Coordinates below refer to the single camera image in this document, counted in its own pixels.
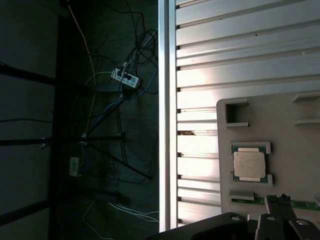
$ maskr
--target metal pole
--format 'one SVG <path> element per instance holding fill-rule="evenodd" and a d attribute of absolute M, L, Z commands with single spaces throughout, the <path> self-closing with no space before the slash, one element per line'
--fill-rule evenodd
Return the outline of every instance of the metal pole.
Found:
<path fill-rule="evenodd" d="M 52 77 L 43 76 L 37 73 L 20 70 L 18 68 L 11 67 L 11 66 L 0 65 L 0 74 L 7 75 L 10 77 L 30 80 L 30 81 L 38 82 L 42 84 L 48 84 L 53 86 L 56 85 L 56 80 Z"/>
<path fill-rule="evenodd" d="M 122 140 L 121 134 L 114 136 L 94 136 L 94 137 L 61 137 L 57 138 L 55 142 L 53 138 L 36 138 L 36 139 L 14 139 L 14 140 L 0 140 L 0 146 L 16 146 L 16 145 L 35 145 L 35 144 L 59 144 L 59 143 L 79 143 L 79 142 L 96 142 L 106 140 Z"/>
<path fill-rule="evenodd" d="M 34 214 L 46 208 L 49 208 L 50 204 L 48 200 L 39 201 L 37 203 L 22 207 L 17 210 L 7 212 L 0 215 L 0 227 L 3 225 L 12 223 L 16 220 L 22 219 L 28 215 Z"/>
<path fill-rule="evenodd" d="M 104 150 L 101 150 L 100 148 L 98 148 L 97 146 L 93 145 L 92 143 L 89 143 L 89 142 L 88 142 L 87 146 L 88 146 L 88 147 L 92 147 L 93 149 L 97 150 L 98 152 L 100 152 L 100 153 L 102 153 L 102 154 L 110 157 L 110 158 L 113 159 L 115 162 L 117 162 L 117 163 L 125 166 L 125 167 L 128 168 L 128 169 L 131 169 L 132 171 L 136 172 L 137 174 L 140 174 L 141 176 L 143 176 L 143 177 L 145 177 L 145 178 L 147 178 L 147 179 L 149 179 L 149 180 L 152 179 L 151 176 L 148 176 L 148 175 L 144 174 L 143 172 L 135 169 L 134 167 L 132 167 L 132 166 L 130 166 L 129 164 L 121 161 L 120 159 L 116 158 L 115 156 L 111 155 L 110 153 L 108 153 L 108 152 L 106 152 L 106 151 L 104 151 Z"/>

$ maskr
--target blue cable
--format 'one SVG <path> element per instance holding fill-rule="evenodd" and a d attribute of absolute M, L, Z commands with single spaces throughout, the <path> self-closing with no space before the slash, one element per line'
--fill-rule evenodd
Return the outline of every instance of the blue cable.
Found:
<path fill-rule="evenodd" d="M 142 96 L 146 93 L 146 91 L 147 91 L 148 88 L 151 86 L 152 82 L 154 81 L 154 79 L 155 79 L 155 77 L 156 77 L 156 75 L 157 75 L 157 72 L 158 72 L 158 67 L 157 67 L 156 70 L 154 71 L 154 74 L 153 74 L 151 80 L 149 81 L 148 86 L 146 86 L 146 88 L 143 90 L 143 92 L 140 93 L 139 97 L 142 97 Z"/>
<path fill-rule="evenodd" d="M 95 122 L 95 124 L 96 124 L 97 122 L 99 122 L 100 119 L 102 119 L 104 113 L 105 113 L 106 111 L 108 111 L 108 109 L 109 109 L 110 107 L 112 107 L 113 105 L 115 105 L 117 102 L 118 102 L 118 101 L 115 101 L 115 102 L 111 103 L 109 106 L 107 106 L 107 107 L 105 108 L 105 110 L 103 110 L 103 112 L 101 113 L 101 116 L 98 118 L 98 120 Z"/>
<path fill-rule="evenodd" d="M 89 158 L 85 147 L 82 147 L 84 154 L 84 167 L 79 169 L 79 172 L 86 172 L 89 169 Z"/>

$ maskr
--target metal slotted panel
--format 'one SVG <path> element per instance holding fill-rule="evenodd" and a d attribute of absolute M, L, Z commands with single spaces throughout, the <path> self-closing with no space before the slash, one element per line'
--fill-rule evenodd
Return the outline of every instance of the metal slotted panel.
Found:
<path fill-rule="evenodd" d="M 165 98 L 165 150 L 170 156 L 160 158 L 170 179 L 166 201 L 160 197 L 160 205 L 166 202 L 167 207 L 162 216 L 169 218 L 163 231 L 223 212 L 216 112 L 220 99 L 320 90 L 320 1 L 161 2 L 170 13 L 165 63 L 170 75 L 159 78 L 170 91 Z"/>

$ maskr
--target dark floor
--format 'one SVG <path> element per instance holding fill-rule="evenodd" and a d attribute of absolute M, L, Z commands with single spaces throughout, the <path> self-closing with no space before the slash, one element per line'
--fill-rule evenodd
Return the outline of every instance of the dark floor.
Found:
<path fill-rule="evenodd" d="M 105 2 L 111 7 L 126 12 L 128 6 L 124 0 L 108 0 Z M 142 12 L 145 17 L 147 30 L 155 30 L 158 25 L 157 0 L 128 0 L 133 12 Z M 102 6 L 98 0 L 70 1 L 81 29 L 91 50 L 95 72 L 112 71 L 113 63 L 104 58 L 108 57 L 122 66 L 130 51 L 135 47 L 134 27 L 129 13 L 116 13 Z M 138 33 L 142 32 L 141 20 L 138 22 Z M 68 18 L 65 26 L 67 34 L 63 43 L 63 79 L 66 81 L 84 84 L 92 76 L 92 68 L 86 52 L 82 36 L 74 21 Z M 102 47 L 107 33 L 107 40 Z M 95 57 L 98 51 L 104 57 Z M 146 86 L 151 79 L 155 66 L 151 63 L 141 65 L 138 77 L 143 79 Z M 97 83 L 108 83 L 110 74 L 96 77 Z M 112 80 L 111 85 L 118 86 L 119 82 Z M 158 89 L 158 77 L 154 80 L 150 92 Z M 70 93 L 65 100 L 63 109 L 70 115 L 70 107 L 76 95 Z M 93 115 L 100 114 L 106 106 L 113 103 L 117 94 L 97 94 Z M 73 110 L 73 119 L 86 118 L 93 95 L 80 97 Z M 143 177 L 135 172 L 115 164 L 111 159 L 99 154 L 94 149 L 87 150 L 88 168 L 82 177 L 76 180 L 77 184 L 105 192 L 117 192 L 120 195 L 118 202 L 128 208 L 149 213 L 159 209 L 159 181 L 158 181 L 158 95 L 145 94 L 141 98 L 126 101 L 120 107 L 122 130 L 125 133 L 125 148 L 128 162 L 133 167 L 153 176 L 141 184 Z M 80 135 L 85 131 L 86 122 L 74 124 L 74 134 Z M 71 126 L 65 129 L 64 134 L 71 134 Z M 92 136 L 108 136 L 117 133 L 116 115 L 113 113 L 99 126 Z M 97 145 L 121 158 L 120 144 L 117 141 L 99 142 Z M 69 151 L 74 157 L 81 157 L 79 145 L 71 145 L 63 150 L 66 153 L 65 164 L 68 165 Z M 59 210 L 60 239 L 100 239 L 97 234 L 83 222 L 83 215 L 95 199 L 81 196 L 66 204 Z M 120 239 L 142 240 L 158 232 L 157 222 L 147 222 L 129 213 L 112 208 L 107 201 L 97 200 L 87 215 L 87 221 L 94 226 L 103 237 Z"/>

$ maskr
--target power strip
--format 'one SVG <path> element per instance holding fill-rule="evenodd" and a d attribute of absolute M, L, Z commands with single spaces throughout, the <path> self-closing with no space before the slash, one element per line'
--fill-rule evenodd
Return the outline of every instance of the power strip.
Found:
<path fill-rule="evenodd" d="M 128 85 L 134 89 L 138 87 L 139 78 L 131 75 L 127 72 L 121 72 L 120 69 L 115 68 L 112 71 L 111 77 L 125 85 Z"/>
<path fill-rule="evenodd" d="M 71 156 L 70 157 L 70 167 L 69 167 L 69 175 L 72 177 L 79 176 L 79 163 L 80 160 L 78 157 Z"/>

